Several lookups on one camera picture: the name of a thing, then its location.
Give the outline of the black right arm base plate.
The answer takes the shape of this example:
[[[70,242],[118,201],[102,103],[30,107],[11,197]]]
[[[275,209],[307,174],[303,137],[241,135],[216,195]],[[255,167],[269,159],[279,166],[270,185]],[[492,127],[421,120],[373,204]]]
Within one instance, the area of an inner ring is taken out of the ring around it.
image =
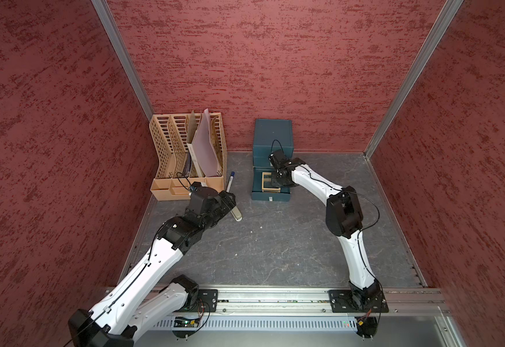
[[[329,302],[333,313],[366,314],[388,313],[387,300],[382,291],[365,293],[357,290],[330,290]]]

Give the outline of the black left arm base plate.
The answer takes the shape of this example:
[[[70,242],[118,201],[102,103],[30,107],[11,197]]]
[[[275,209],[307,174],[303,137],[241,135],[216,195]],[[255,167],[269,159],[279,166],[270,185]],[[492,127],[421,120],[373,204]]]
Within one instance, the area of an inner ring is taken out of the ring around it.
[[[195,313],[216,312],[218,305],[218,293],[216,289],[196,289],[187,298],[184,311]]]

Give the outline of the teal drawer cabinet yellow trim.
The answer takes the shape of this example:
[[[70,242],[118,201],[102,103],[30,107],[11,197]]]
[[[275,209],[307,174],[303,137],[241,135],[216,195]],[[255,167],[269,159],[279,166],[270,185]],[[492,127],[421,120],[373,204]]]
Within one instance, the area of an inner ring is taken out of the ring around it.
[[[261,177],[263,172],[275,173],[268,157],[274,150],[283,150],[288,158],[294,152],[292,121],[285,119],[257,119],[253,138],[253,187],[252,200],[266,202],[289,202],[290,188],[281,188],[281,192],[262,192]]]

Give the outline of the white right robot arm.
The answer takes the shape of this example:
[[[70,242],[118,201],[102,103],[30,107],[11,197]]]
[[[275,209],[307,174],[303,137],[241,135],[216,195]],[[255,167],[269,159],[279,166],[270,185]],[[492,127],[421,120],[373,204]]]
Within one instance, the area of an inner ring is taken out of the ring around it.
[[[275,169],[274,185],[301,186],[324,203],[326,227],[338,238],[346,257],[352,306],[367,310],[383,295],[364,245],[360,195],[351,186],[343,187],[325,179],[303,160],[288,158],[282,150],[271,153],[268,159]]]

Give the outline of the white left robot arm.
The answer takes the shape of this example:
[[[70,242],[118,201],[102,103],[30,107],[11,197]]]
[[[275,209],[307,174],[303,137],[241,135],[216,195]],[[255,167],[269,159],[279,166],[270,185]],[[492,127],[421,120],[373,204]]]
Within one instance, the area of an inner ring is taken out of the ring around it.
[[[175,266],[203,233],[236,208],[235,195],[195,182],[183,215],[165,221],[151,247],[121,282],[90,310],[79,309],[69,319],[72,346],[133,346],[167,315],[199,309],[198,285],[178,276],[153,299],[159,280]]]

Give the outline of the large wooden frame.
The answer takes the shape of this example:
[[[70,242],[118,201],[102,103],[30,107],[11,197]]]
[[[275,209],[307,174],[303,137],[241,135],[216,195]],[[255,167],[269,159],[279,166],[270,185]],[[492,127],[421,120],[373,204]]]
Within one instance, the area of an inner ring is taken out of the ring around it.
[[[262,192],[281,192],[281,188],[277,187],[272,181],[271,172],[263,172],[261,177],[261,191]]]

